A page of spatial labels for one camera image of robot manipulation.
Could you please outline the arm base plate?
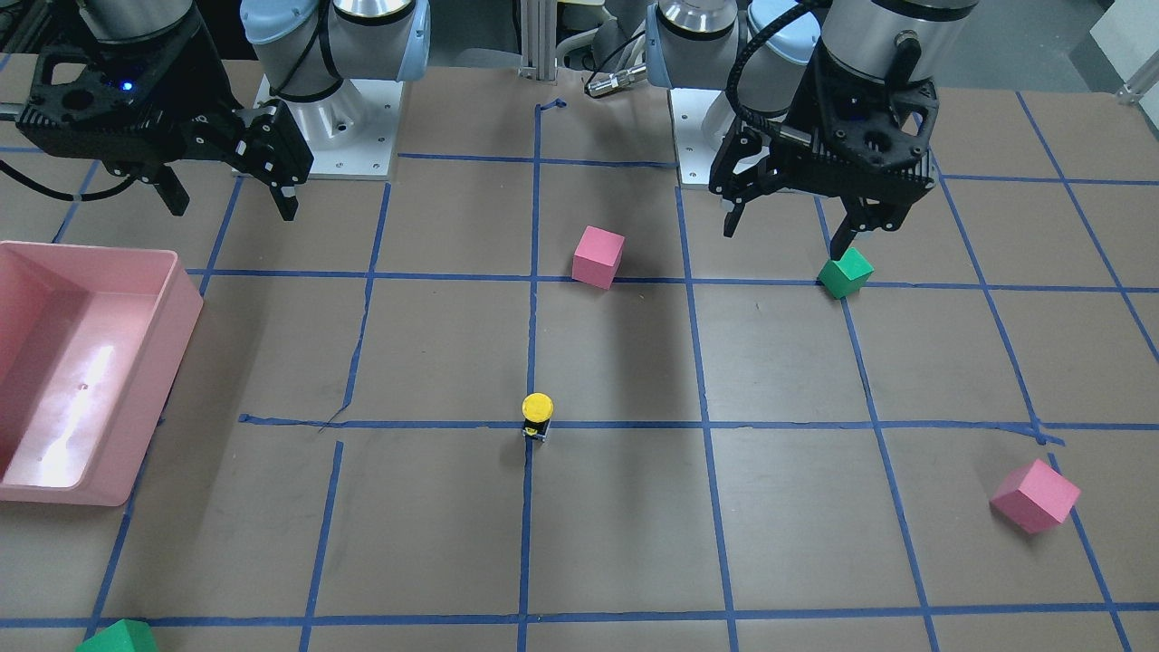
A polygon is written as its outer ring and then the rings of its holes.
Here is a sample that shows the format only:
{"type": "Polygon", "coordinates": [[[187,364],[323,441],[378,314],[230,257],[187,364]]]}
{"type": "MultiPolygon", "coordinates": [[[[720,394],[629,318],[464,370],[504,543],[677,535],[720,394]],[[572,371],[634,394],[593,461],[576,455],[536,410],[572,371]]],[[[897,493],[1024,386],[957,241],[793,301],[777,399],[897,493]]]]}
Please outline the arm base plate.
{"type": "Polygon", "coordinates": [[[669,107],[680,186],[706,190],[710,166],[735,120],[732,107],[723,91],[699,88],[672,88],[669,107]]]}
{"type": "Polygon", "coordinates": [[[407,86],[395,80],[331,79],[296,82],[285,100],[302,144],[313,154],[306,177],[389,180],[407,86]]]}

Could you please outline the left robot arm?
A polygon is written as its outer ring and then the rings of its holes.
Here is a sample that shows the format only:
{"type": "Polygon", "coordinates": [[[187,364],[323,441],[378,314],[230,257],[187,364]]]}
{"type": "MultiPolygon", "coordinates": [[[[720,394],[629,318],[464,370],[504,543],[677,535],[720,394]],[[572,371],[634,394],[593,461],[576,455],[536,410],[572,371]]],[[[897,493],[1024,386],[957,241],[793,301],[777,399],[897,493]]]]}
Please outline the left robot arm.
{"type": "Polygon", "coordinates": [[[720,91],[727,125],[706,185],[732,236],[782,190],[836,197],[839,261],[894,232],[932,189],[935,69],[974,1],[658,1],[646,13],[649,82],[720,91]]]}

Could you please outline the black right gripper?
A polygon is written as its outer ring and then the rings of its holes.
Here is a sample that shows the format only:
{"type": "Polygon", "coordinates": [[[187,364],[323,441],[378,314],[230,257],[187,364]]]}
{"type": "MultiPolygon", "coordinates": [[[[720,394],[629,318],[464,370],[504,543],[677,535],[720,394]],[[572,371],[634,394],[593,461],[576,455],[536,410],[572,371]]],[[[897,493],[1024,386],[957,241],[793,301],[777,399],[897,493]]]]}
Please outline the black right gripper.
{"type": "Polygon", "coordinates": [[[161,19],[111,34],[96,19],[63,19],[61,36],[34,63],[16,107],[21,135],[51,156],[148,183],[173,217],[190,203],[174,162],[220,161],[269,186],[293,222],[313,154],[284,101],[245,108],[235,98],[206,22],[161,19]]]}

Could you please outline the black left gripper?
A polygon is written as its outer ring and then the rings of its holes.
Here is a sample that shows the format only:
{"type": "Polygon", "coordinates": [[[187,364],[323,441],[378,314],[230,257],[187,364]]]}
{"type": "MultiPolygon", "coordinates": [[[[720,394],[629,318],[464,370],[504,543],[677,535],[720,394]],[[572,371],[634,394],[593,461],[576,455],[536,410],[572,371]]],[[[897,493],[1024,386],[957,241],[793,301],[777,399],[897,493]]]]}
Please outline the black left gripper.
{"type": "Polygon", "coordinates": [[[865,80],[818,49],[800,79],[782,120],[745,107],[742,69],[761,49],[749,42],[727,76],[735,120],[713,161],[709,189],[727,210],[732,239],[745,207],[780,190],[837,197],[846,214],[829,239],[829,261],[840,261],[860,234],[899,227],[933,184],[930,135],[938,113],[931,80],[906,81],[923,46],[895,44],[885,79],[865,80]]]}

